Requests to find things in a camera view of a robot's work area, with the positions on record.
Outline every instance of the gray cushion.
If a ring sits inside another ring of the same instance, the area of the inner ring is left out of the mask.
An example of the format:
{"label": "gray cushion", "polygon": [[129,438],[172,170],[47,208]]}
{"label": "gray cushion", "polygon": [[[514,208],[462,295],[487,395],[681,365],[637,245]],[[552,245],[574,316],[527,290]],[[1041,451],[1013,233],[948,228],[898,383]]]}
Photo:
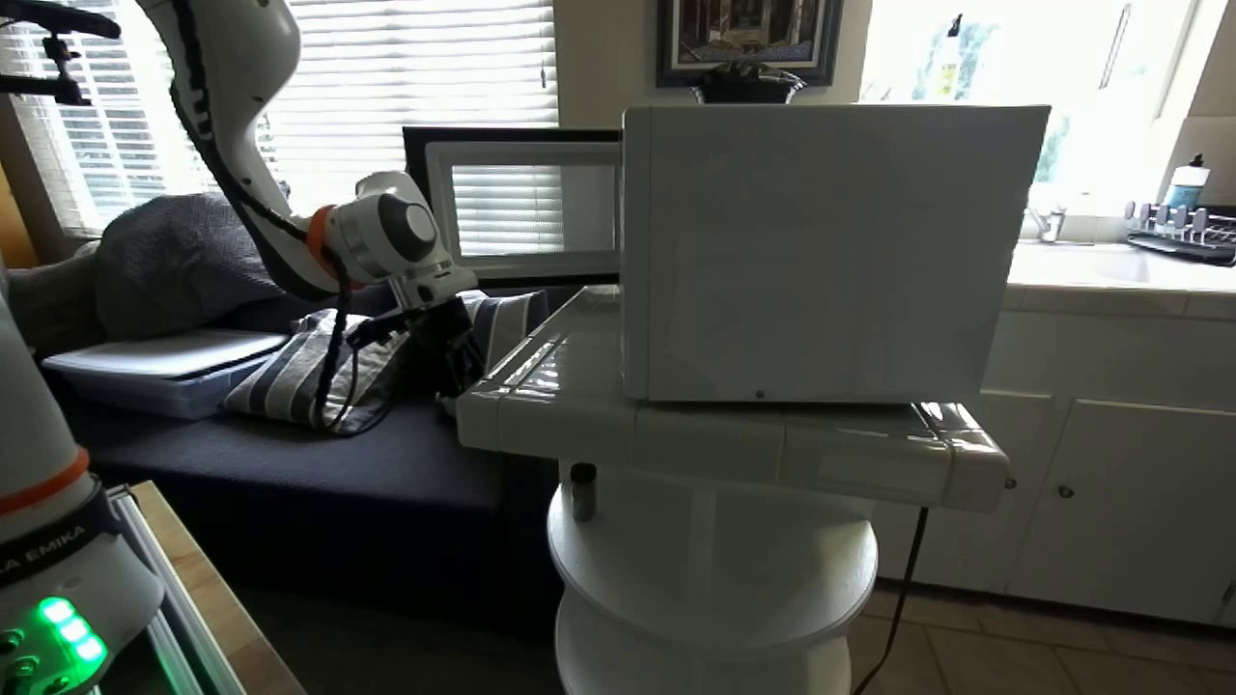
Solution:
{"label": "gray cushion", "polygon": [[95,316],[118,343],[205,327],[238,305],[280,296],[222,196],[153,196],[115,218],[92,290]]}
{"label": "gray cushion", "polygon": [[92,250],[6,271],[6,308],[37,354],[102,343],[102,325],[92,308]]}

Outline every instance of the white table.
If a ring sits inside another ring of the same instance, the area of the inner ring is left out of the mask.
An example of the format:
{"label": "white table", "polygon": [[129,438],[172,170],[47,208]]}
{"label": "white table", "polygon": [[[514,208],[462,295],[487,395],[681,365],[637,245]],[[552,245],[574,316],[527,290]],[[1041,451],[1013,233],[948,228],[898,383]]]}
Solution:
{"label": "white table", "polygon": [[[466,448],[549,455],[566,690],[850,690],[878,581],[867,502],[993,510],[1002,451],[962,406],[621,398],[616,290],[594,285],[458,398]],[[574,510],[589,464],[589,514]]]}

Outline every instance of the picture frame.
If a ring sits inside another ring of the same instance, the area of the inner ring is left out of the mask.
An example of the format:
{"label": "picture frame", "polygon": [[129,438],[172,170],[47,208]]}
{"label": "picture frame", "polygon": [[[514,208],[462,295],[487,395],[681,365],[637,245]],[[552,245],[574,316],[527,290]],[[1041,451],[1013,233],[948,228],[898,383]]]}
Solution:
{"label": "picture frame", "polygon": [[692,85],[726,61],[831,85],[840,0],[656,0],[656,85]]}

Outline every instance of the cabinet door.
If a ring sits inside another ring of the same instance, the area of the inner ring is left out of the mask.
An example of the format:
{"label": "cabinet door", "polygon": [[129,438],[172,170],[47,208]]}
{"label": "cabinet door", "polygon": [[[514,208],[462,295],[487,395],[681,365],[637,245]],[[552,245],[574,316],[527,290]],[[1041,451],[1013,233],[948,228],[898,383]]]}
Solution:
{"label": "cabinet door", "polygon": [[981,395],[970,413],[1013,461],[1017,487],[995,514],[932,510],[917,582],[1002,590],[1045,484],[1053,410],[1045,395]]}
{"label": "cabinet door", "polygon": [[1236,563],[1236,413],[1076,402],[1013,594],[1217,622]]}
{"label": "cabinet door", "polygon": [[1220,612],[1217,625],[1236,630],[1236,581],[1223,590],[1223,612]]}

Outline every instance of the floor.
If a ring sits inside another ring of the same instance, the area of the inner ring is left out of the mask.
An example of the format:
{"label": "floor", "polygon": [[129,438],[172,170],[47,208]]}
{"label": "floor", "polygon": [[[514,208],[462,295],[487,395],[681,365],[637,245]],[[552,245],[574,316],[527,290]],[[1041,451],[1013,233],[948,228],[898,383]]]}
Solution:
{"label": "floor", "polygon": [[[549,645],[293,594],[247,603],[314,695],[561,690]],[[878,590],[853,622],[856,675],[885,645],[893,603]],[[1236,695],[1236,632],[912,594],[867,695]]]}

